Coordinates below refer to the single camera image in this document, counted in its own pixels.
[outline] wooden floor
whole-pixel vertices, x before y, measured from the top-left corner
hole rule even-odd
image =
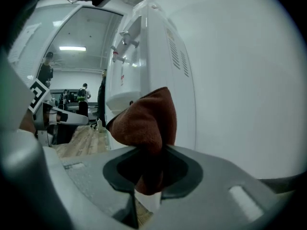
[[[90,126],[79,126],[74,132],[70,143],[53,145],[52,148],[57,151],[60,159],[107,152],[110,150],[107,131],[104,130],[102,133],[99,133]],[[137,199],[135,201],[138,223],[139,226],[143,226],[153,214]]]

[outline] brown towel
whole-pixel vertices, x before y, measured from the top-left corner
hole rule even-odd
[[[118,142],[148,151],[152,158],[150,169],[139,179],[136,189],[146,195],[159,192],[163,188],[159,155],[162,145],[174,145],[177,130],[176,111],[168,88],[157,89],[140,98],[114,117],[106,128]]]

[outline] person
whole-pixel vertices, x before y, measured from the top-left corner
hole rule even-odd
[[[44,63],[39,68],[38,80],[40,80],[47,88],[50,87],[50,81],[53,78],[53,68],[50,62],[53,59],[53,53],[48,52],[45,57]]]
[[[97,130],[102,132],[103,127],[106,127],[105,120],[105,91],[106,91],[106,70],[102,72],[102,81],[98,91],[98,108],[97,108]]]
[[[77,100],[79,101],[79,112],[78,114],[88,117],[88,100],[91,98],[91,93],[87,89],[87,83],[84,83],[82,88],[79,89],[77,94]]]
[[[64,111],[68,111],[68,106],[69,104],[69,90],[64,90],[63,93],[61,94],[59,98],[59,109],[62,109]]]

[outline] ceiling light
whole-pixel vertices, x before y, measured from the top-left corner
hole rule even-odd
[[[54,27],[58,27],[61,25],[62,21],[54,21],[52,22]]]
[[[71,46],[60,46],[60,50],[77,50],[77,51],[86,51],[86,47],[71,47]]]

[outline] ventilation grille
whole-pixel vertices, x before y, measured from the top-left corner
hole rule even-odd
[[[187,65],[187,60],[186,60],[186,56],[184,55],[184,53],[181,53],[181,59],[182,59],[182,65],[183,65],[183,70],[184,70],[184,74],[189,77],[189,71],[188,71],[188,65]]]
[[[180,69],[180,62],[179,62],[179,57],[178,57],[176,45],[170,39],[168,41],[169,41],[169,46],[170,46],[170,49],[171,49],[173,64],[174,64],[175,67]]]

